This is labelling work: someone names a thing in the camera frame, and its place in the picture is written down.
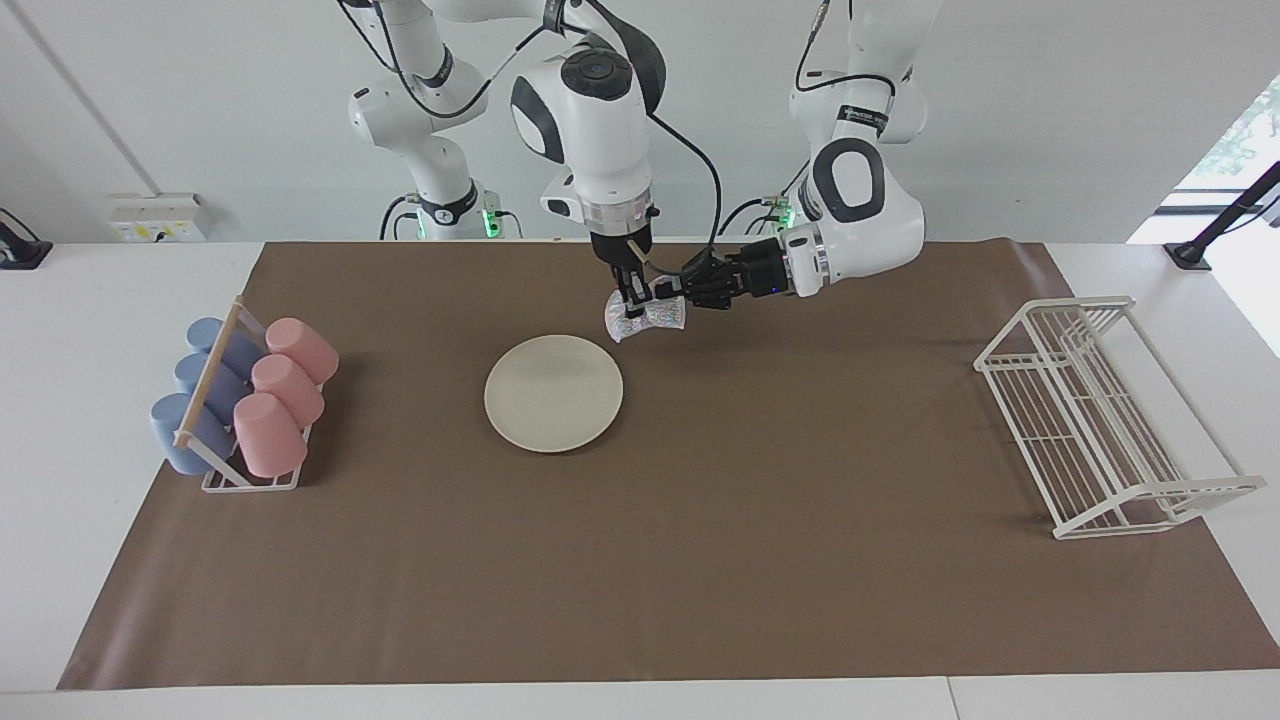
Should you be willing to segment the cream round plate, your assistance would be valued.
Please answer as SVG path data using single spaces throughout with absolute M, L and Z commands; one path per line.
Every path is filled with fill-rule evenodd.
M 516 447 L 564 454 L 590 445 L 620 415 L 625 379 L 599 345 L 544 334 L 506 351 L 485 382 L 483 401 L 494 430 Z

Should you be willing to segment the brown table mat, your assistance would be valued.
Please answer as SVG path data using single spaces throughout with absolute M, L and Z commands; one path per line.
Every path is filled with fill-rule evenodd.
M 270 243 L 244 290 L 340 354 L 301 484 L 161 468 L 63 689 L 1280 667 L 1201 520 L 1059 541 L 972 364 L 1048 251 L 929 245 L 612 352 L 570 454 L 486 419 L 493 364 L 608 343 L 582 245 Z

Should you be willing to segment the pink plastic cup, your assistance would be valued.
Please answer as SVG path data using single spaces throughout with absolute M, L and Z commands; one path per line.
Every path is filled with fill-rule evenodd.
M 320 387 L 292 357 L 269 354 L 259 359 L 252 366 L 251 382 L 256 392 L 276 397 L 301 430 L 323 415 L 325 401 Z
M 233 427 L 246 466 L 253 477 L 284 477 L 301 468 L 307 445 L 301 429 L 274 395 L 252 393 L 233 411 Z
M 332 343 L 298 318 L 274 320 L 266 328 L 265 341 L 271 354 L 292 359 L 316 386 L 328 383 L 340 366 L 340 356 Z

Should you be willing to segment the blue plastic cup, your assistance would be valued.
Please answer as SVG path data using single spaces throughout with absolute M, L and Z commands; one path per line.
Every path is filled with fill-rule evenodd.
M 150 421 L 154 434 L 161 443 L 173 469 L 186 477 L 201 477 L 211 471 L 212 466 L 191 447 L 175 447 L 177 432 L 182 425 L 191 400 L 191 395 L 182 392 L 174 392 L 159 398 L 150 409 Z M 220 460 L 228 460 L 236 451 L 236 442 L 230 432 L 205 406 L 198 411 L 195 436 L 214 451 Z
M 221 333 L 223 320 L 206 316 L 193 322 L 187 332 L 186 340 L 195 352 L 210 354 L 218 336 Z M 237 327 L 228 340 L 221 354 L 221 364 L 230 369 L 241 380 L 248 383 L 252 378 L 253 366 L 265 357 L 268 352 L 243 328 Z
M 209 369 L 211 379 L 204 396 L 204 406 L 224 427 L 234 424 L 236 405 L 251 395 L 250 387 L 241 380 L 221 360 L 212 363 L 210 355 L 196 352 L 184 356 L 174 368 L 174 380 L 180 392 L 195 395 L 198 383 Z

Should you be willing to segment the white cup holder rack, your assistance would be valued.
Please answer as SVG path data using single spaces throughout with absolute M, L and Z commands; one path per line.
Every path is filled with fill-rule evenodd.
M 298 487 L 337 372 L 332 347 L 294 318 L 264 325 L 243 299 L 221 319 L 195 322 L 187 340 L 179 389 L 151 414 L 170 468 L 200 477 L 207 493 Z

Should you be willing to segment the white power strip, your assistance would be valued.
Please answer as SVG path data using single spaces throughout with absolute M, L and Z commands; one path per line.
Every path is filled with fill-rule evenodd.
M 108 225 L 125 243 L 202 243 L 214 219 L 195 193 L 109 195 Z

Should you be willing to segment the bright window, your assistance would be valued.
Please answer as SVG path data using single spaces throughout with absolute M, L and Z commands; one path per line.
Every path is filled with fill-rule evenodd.
M 1280 74 L 1175 184 L 1164 205 L 1224 205 L 1248 190 L 1276 161 L 1280 161 Z

